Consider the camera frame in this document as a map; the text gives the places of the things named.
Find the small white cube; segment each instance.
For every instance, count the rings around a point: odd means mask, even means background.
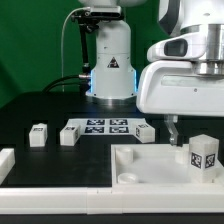
[[[155,142],[155,129],[147,123],[133,123],[133,134],[142,143]]]
[[[80,125],[66,125],[60,132],[60,144],[64,146],[74,146],[80,138]]]
[[[15,164],[14,149],[2,149],[0,152],[0,185]]]
[[[216,177],[219,140],[207,135],[190,138],[189,174],[193,182],[211,183]]]
[[[33,125],[30,133],[30,147],[44,147],[47,140],[47,125]]]

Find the white robot body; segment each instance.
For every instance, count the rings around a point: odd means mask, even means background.
[[[136,72],[130,64],[130,28],[123,21],[98,25],[97,64],[87,96],[102,100],[132,98],[136,95]]]

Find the cable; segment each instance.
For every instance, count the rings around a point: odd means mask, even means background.
[[[51,89],[57,87],[57,86],[68,86],[68,85],[77,85],[80,86],[78,83],[76,82],[68,82],[68,83],[58,83],[58,84],[54,84],[51,87],[49,87],[48,89],[46,89],[46,91],[44,92],[49,92]]]
[[[56,79],[55,81],[51,82],[50,84],[48,84],[43,90],[42,92],[47,92],[49,88],[51,88],[51,86],[59,83],[59,82],[62,82],[62,81],[65,81],[65,80],[68,80],[68,79],[79,79],[79,76],[78,75],[70,75],[70,76],[66,76],[66,77],[62,77],[60,79]]]
[[[83,8],[78,8],[75,9],[73,11],[71,11],[68,16],[66,17],[64,24],[63,24],[63,28],[62,28],[62,34],[61,34],[61,77],[64,77],[64,35],[65,35],[65,28],[67,25],[67,22],[69,20],[69,18],[71,17],[71,15],[75,12],[78,11],[84,11],[84,10],[90,10],[90,7],[83,7]]]

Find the cube with marker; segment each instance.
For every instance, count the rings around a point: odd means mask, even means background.
[[[60,132],[60,144],[74,146],[81,135],[80,125],[66,125]]]
[[[216,177],[219,140],[207,135],[190,138],[189,174],[192,182],[211,183]]]
[[[133,134],[142,143],[155,142],[155,129],[147,123],[133,123]]]
[[[47,125],[33,125],[30,133],[30,147],[44,147],[47,140]]]

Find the black cable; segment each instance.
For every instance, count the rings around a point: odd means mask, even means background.
[[[51,88],[51,86],[55,85],[56,83],[68,80],[68,79],[79,79],[78,75],[70,75],[70,76],[65,76],[63,78],[60,79],[56,79],[55,81],[51,82],[49,85],[47,85],[42,92],[47,92],[49,88]]]
[[[83,64],[89,64],[85,26],[80,24],[79,25],[79,31],[80,31],[81,45],[82,45],[82,60],[83,60]]]
[[[48,89],[46,89],[45,92],[49,92],[51,89],[57,87],[57,86],[68,86],[68,85],[77,85],[77,86],[80,86],[79,83],[76,83],[76,82],[69,82],[69,83],[57,83],[57,84],[54,84],[52,85],[51,87],[49,87]]]

